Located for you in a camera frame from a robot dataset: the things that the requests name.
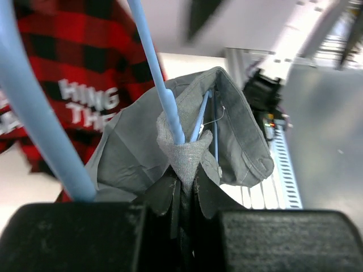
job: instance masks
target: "gray cloth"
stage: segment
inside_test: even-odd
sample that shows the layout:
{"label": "gray cloth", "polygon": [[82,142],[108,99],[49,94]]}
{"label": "gray cloth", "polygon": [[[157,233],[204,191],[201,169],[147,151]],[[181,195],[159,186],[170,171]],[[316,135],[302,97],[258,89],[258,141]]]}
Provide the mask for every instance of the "gray cloth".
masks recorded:
{"label": "gray cloth", "polygon": [[[211,132],[204,131],[195,143],[175,146],[157,91],[152,88],[106,124],[102,139],[86,165],[98,189],[100,185],[115,188],[120,196],[125,195],[120,192],[126,192],[129,200],[129,196],[141,195],[156,182],[170,164],[182,181],[192,182],[199,161],[217,184],[251,187],[272,173],[273,160],[263,134],[245,97],[224,69],[215,67],[171,79],[166,87],[177,97],[180,122],[187,139],[195,126],[203,95],[207,90],[217,95],[222,179],[218,164],[208,150]],[[204,123],[212,121],[211,111],[208,106]]]}

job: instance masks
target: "gray floor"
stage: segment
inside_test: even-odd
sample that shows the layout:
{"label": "gray floor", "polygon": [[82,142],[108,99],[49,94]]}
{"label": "gray floor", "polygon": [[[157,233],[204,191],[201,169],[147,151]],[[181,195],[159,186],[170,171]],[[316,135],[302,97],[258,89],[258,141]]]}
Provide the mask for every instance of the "gray floor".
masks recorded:
{"label": "gray floor", "polygon": [[296,65],[282,91],[305,209],[334,209],[363,233],[363,71]]}

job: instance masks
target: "blue tube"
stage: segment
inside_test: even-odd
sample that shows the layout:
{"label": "blue tube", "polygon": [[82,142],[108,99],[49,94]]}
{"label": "blue tube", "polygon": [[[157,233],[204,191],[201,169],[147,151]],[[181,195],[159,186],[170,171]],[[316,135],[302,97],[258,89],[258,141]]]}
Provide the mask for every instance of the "blue tube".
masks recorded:
{"label": "blue tube", "polygon": [[157,54],[154,49],[153,41],[151,40],[149,27],[147,26],[141,2],[140,0],[128,0],[128,3],[133,19],[136,23],[137,31],[140,35],[141,43],[158,90],[160,102],[165,112],[166,120],[169,124],[174,143],[176,145],[182,145],[185,143],[185,135],[179,121],[175,97],[172,91],[165,87],[163,75],[160,70]]}
{"label": "blue tube", "polygon": [[208,101],[208,98],[211,97],[211,96],[212,96],[212,92],[208,90],[205,93],[204,97],[203,97],[202,105],[200,107],[199,114],[198,114],[198,117],[197,117],[197,122],[195,123],[195,127],[194,127],[194,130],[192,132],[191,143],[195,142],[198,139],[200,126],[202,125],[202,122],[203,122],[206,103]]}
{"label": "blue tube", "polygon": [[217,95],[214,92],[213,96],[213,106],[214,106],[214,122],[213,122],[213,140],[214,140],[214,157],[218,162],[218,119],[217,119]]}
{"label": "blue tube", "polygon": [[32,72],[17,25],[12,0],[0,0],[0,86],[69,196],[93,201],[96,189]]}

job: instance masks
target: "t-shirt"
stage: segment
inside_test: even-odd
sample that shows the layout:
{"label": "t-shirt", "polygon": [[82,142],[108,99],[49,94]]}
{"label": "t-shirt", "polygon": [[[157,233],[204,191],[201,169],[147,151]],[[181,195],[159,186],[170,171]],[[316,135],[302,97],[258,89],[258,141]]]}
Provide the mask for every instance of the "t-shirt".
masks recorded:
{"label": "t-shirt", "polygon": [[[105,123],[154,86],[136,26],[117,0],[15,0],[15,11],[33,71],[86,163]],[[52,175],[0,89],[0,152],[16,141],[32,172]]]}

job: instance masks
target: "metal rack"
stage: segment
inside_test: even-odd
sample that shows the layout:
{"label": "metal rack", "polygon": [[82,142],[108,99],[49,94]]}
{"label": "metal rack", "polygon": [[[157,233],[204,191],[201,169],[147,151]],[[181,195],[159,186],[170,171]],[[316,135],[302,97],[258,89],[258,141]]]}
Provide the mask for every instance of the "metal rack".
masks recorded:
{"label": "metal rack", "polygon": [[[226,49],[227,69],[238,87],[247,80],[246,70],[256,61],[243,49]],[[269,142],[275,169],[270,177],[252,188],[222,185],[221,188],[248,209],[302,209],[301,198],[291,163],[283,124],[277,124],[274,140]],[[266,127],[268,134],[272,129]]]}

